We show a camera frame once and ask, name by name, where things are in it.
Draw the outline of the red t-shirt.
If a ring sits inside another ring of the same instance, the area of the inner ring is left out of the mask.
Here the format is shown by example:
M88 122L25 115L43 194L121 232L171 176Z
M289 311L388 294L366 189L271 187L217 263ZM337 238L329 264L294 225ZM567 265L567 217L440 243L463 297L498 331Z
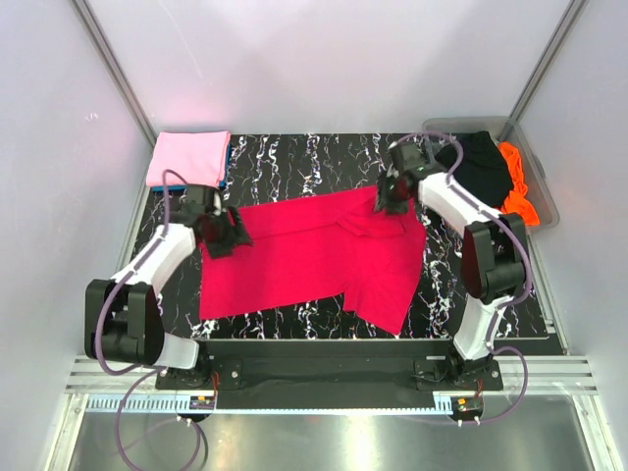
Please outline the red t-shirt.
M241 208L252 242L202 255L200 320L342 295L343 310L399 335L427 235L414 209L377 212L375 200L366 186Z

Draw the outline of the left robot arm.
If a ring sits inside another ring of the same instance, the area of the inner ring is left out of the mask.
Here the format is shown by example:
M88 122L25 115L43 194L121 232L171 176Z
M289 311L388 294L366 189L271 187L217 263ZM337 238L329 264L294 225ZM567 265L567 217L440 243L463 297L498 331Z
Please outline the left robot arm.
M166 216L153 238L130 264L106 280L94 280L85 292L84 350L103 371L121 376L139 367L178 369L193 389L211 379L212 365L200 357L195 340L166 333L158 295L196 248L213 258L229 256L252 239L236 208Z

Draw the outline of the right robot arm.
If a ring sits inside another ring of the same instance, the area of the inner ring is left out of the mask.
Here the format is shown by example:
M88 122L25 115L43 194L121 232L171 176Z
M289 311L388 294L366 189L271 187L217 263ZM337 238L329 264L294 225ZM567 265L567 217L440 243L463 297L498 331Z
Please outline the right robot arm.
M453 338L456 358L445 365L448 382L467 389L481 376L478 360L494 353L498 323L506 307L523 301L532 284L524 219L484 204L446 173L417 180L406 172L382 172L375 209L391 214L414 200L441 216L462 237L460 277L467 293Z

